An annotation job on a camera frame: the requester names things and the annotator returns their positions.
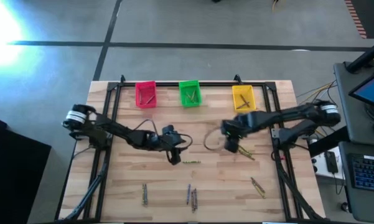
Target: concrete floor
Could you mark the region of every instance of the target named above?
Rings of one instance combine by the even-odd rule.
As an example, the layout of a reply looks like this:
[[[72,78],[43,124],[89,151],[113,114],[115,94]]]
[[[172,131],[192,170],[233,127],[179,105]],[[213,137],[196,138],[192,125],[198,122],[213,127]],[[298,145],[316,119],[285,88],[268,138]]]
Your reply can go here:
[[[344,0],[124,0],[112,42],[369,47]],[[53,147],[29,217],[49,222],[60,200],[75,141],[60,123],[75,103],[84,103],[102,47],[44,46],[45,41],[103,42],[116,0],[2,0],[0,119],[12,130]],[[361,52],[109,47],[99,80],[292,80],[298,95],[334,80],[332,66]],[[336,89],[331,96],[340,103]],[[319,184],[325,212],[341,212],[334,186]]]

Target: wooden tabletop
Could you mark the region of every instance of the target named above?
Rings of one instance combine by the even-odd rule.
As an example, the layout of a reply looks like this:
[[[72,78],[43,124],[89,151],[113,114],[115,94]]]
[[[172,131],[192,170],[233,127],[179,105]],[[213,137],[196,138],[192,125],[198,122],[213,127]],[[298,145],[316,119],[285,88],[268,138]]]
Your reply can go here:
[[[278,89],[281,108],[296,106],[292,82],[274,82]],[[103,109],[107,84],[108,82],[91,83],[87,104],[94,106],[99,113]],[[255,161],[224,149],[207,150],[202,145],[205,134],[217,127],[220,120],[232,119],[235,112],[230,86],[201,87],[201,92],[201,106],[183,108],[178,87],[157,87],[157,108],[141,110],[135,105],[134,88],[121,89],[116,120],[118,123],[134,128],[149,118],[153,119],[159,132],[162,127],[173,124],[179,133],[189,134],[194,139],[193,145],[181,154],[181,159],[201,163],[180,163],[172,166],[164,152],[133,149],[125,140],[115,137],[106,182],[102,222],[284,221],[275,163],[270,158],[272,145],[268,129],[250,134],[240,142],[246,150],[253,153]],[[261,87],[254,88],[254,94],[257,108],[265,111]],[[286,126],[293,124],[296,122],[286,123]],[[140,128],[153,130],[149,122]],[[223,143],[224,137],[219,132],[208,138],[208,145],[211,147],[221,146]],[[78,142],[75,153],[86,147],[88,141]],[[74,158],[60,218],[66,217],[86,193],[93,155],[94,149],[90,149]],[[295,148],[291,155],[299,191],[314,210],[324,217],[309,153]],[[254,177],[265,189],[265,199],[252,186],[250,177]],[[142,184],[147,184],[146,207],[142,205]],[[199,207],[195,213],[192,213],[191,206],[186,204],[188,184],[197,189]],[[95,212],[97,195],[98,191],[93,200],[92,215]],[[293,210],[290,192],[288,197]]]

